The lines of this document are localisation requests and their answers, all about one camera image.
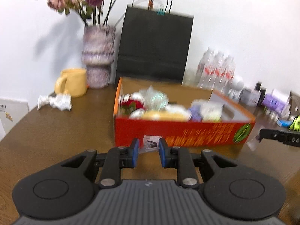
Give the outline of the small white card packet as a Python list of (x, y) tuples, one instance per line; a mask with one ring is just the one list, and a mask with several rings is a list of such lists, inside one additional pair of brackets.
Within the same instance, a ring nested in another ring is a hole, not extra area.
[(162, 136), (147, 136), (143, 137), (143, 145), (139, 148), (139, 153), (156, 152), (159, 150), (159, 140)]

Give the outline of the lavender drawstring pouch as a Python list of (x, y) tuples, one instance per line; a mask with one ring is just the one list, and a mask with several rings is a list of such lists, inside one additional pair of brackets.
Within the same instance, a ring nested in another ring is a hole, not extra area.
[(193, 122), (202, 122), (202, 116), (200, 114), (200, 105), (194, 105), (189, 108), (191, 112), (190, 120)]

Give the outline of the green tissue pack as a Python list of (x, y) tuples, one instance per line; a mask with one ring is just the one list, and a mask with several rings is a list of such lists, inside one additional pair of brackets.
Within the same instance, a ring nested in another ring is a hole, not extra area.
[(207, 102), (200, 108), (202, 121), (219, 121), (221, 120), (223, 105), (219, 103)]

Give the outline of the neon green item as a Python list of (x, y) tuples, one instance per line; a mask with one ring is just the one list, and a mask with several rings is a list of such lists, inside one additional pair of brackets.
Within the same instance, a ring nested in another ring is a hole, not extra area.
[(300, 132), (300, 116), (297, 116), (291, 126), (289, 127), (290, 131)]

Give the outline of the purple package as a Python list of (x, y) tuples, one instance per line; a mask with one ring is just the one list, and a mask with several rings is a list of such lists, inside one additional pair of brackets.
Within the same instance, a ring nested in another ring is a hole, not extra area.
[(265, 95), (261, 104), (272, 111), (282, 112), (288, 103), (288, 99), (288, 94), (273, 89), (270, 94)]

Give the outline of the orange cardboard box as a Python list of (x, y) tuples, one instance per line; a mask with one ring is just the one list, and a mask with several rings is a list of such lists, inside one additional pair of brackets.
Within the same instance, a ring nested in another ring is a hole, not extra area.
[[(119, 99), (140, 89), (154, 89), (167, 94), (170, 102), (188, 108), (195, 99), (223, 104), (219, 121), (161, 121), (131, 119), (120, 113)], [(244, 144), (255, 125), (255, 116), (238, 103), (213, 90), (182, 86), (179, 83), (153, 82), (134, 78), (119, 79), (114, 103), (114, 139), (116, 146), (129, 146), (134, 138), (163, 137), (170, 146), (202, 147)]]

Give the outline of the clear wrapped teal item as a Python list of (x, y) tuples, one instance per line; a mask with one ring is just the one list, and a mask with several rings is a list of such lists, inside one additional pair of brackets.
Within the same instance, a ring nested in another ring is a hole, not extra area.
[(169, 103), (167, 94), (154, 89), (152, 86), (139, 90), (139, 93), (142, 95), (144, 105), (148, 110), (160, 111)]

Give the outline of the black tubes behind tin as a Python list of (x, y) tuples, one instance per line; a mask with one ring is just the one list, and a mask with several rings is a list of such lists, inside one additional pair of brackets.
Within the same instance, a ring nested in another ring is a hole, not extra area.
[(255, 90), (257, 92), (259, 92), (259, 98), (258, 98), (257, 106), (261, 105), (261, 103), (262, 103), (262, 101), (263, 101), (263, 99), (266, 95), (266, 88), (261, 87), (261, 84), (262, 83), (260, 81), (258, 81), (255, 85)]

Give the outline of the white robot figurine speaker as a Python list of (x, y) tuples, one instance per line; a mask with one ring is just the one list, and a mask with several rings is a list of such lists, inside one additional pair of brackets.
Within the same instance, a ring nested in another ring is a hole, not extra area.
[(230, 91), (228, 93), (228, 97), (233, 101), (238, 102), (243, 88), (244, 88), (243, 82), (233, 80), (232, 83), (230, 84)]

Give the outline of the left water bottle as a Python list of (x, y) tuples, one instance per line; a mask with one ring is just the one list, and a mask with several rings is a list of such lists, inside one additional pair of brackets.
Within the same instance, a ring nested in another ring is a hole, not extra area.
[(203, 88), (203, 82), (206, 78), (206, 68), (214, 61), (214, 50), (208, 48), (200, 59), (196, 72), (196, 82), (198, 88)]

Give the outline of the water bottle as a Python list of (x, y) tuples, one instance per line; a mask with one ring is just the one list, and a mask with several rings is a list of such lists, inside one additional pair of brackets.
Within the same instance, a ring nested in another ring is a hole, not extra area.
[(234, 62), (234, 57), (232, 56), (228, 56), (227, 59), (225, 59), (225, 76), (223, 79), (223, 85), (222, 85), (222, 89), (221, 89), (221, 93), (223, 94), (227, 94), (228, 92), (228, 88), (230, 87), (230, 83), (232, 83), (233, 77), (234, 77), (234, 73), (236, 70), (236, 64)]
[(209, 82), (209, 88), (211, 90), (213, 90), (213, 89), (221, 90), (223, 88), (224, 76), (225, 76), (225, 72), (226, 72), (223, 52), (219, 51), (214, 56), (213, 65), (214, 65), (214, 71), (213, 71), (213, 75)]
[(206, 78), (206, 68), (214, 61), (214, 50), (208, 48), (200, 59), (196, 72), (196, 82), (198, 88), (203, 88), (203, 82)]

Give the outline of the right water bottle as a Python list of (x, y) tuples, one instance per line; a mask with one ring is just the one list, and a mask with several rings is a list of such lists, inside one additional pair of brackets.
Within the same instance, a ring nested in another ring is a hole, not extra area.
[(228, 88), (230, 87), (230, 83), (232, 83), (233, 77), (234, 77), (234, 73), (236, 70), (236, 64), (234, 62), (234, 57), (232, 56), (228, 56), (227, 59), (225, 59), (225, 76), (223, 79), (223, 85), (222, 85), (222, 89), (221, 89), (221, 93), (223, 94), (227, 94), (228, 92)]

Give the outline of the yellow ceramic mug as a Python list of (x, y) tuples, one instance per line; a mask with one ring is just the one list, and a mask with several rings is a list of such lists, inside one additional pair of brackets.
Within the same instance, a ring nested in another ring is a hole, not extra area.
[(86, 69), (71, 68), (61, 71), (54, 86), (54, 93), (69, 94), (72, 98), (81, 97), (87, 91)]

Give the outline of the white power strip box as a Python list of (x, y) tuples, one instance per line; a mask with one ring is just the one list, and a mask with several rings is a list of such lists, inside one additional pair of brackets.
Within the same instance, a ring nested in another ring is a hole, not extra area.
[(1, 140), (8, 132), (29, 113), (29, 105), (25, 100), (1, 97)]

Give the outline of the teal binder clip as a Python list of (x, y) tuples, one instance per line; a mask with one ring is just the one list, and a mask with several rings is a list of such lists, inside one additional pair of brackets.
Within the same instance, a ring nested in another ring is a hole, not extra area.
[(165, 12), (163, 10), (158, 10), (157, 14), (160, 15), (160, 16), (164, 16)]

